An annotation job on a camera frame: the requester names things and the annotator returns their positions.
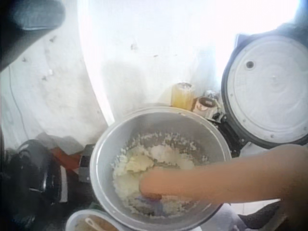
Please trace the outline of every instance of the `small bottle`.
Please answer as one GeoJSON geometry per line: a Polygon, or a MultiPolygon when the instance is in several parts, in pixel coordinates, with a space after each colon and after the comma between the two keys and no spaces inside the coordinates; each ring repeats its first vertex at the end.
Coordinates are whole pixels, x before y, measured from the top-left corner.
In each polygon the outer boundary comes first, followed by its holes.
{"type": "Polygon", "coordinates": [[[194,99],[194,86],[178,83],[172,87],[171,106],[191,111],[194,99]]]}

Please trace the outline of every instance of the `aluminum pot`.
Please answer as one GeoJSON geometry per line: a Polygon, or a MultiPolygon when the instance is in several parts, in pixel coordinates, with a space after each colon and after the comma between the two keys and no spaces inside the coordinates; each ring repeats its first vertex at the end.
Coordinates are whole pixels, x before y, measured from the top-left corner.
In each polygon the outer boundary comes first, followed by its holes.
{"type": "Polygon", "coordinates": [[[90,178],[95,195],[104,209],[118,222],[139,231],[185,231],[210,219],[219,205],[199,203],[185,215],[175,218],[149,218],[132,214],[115,193],[113,168],[120,149],[125,148],[132,137],[155,132],[179,133],[193,140],[200,152],[208,156],[210,163],[231,159],[226,141],[207,120],[182,109],[154,107],[132,113],[114,123],[100,137],[90,161],[90,178]]]}

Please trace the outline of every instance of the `red object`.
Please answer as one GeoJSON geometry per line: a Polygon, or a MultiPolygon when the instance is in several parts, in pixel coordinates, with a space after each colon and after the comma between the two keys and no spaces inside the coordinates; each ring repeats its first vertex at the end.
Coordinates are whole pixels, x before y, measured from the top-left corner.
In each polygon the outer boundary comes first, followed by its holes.
{"type": "Polygon", "coordinates": [[[51,152],[65,169],[74,170],[79,168],[81,152],[68,155],[59,147],[51,149],[51,152]]]}

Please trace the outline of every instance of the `hand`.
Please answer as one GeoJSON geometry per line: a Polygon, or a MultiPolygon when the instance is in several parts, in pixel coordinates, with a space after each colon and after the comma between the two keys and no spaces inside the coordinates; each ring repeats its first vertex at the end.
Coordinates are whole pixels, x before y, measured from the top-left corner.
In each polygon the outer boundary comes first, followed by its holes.
{"type": "Polygon", "coordinates": [[[144,173],[139,182],[139,190],[144,197],[160,200],[162,195],[159,193],[163,170],[154,168],[144,173]]]}

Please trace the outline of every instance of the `rice cooker lid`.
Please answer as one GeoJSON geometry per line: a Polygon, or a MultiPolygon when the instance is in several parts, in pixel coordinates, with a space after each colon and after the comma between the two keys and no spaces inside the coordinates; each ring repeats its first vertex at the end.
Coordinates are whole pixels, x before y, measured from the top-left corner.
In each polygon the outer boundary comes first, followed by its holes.
{"type": "Polygon", "coordinates": [[[264,148],[308,142],[308,33],[295,26],[251,36],[224,71],[228,123],[264,148]]]}

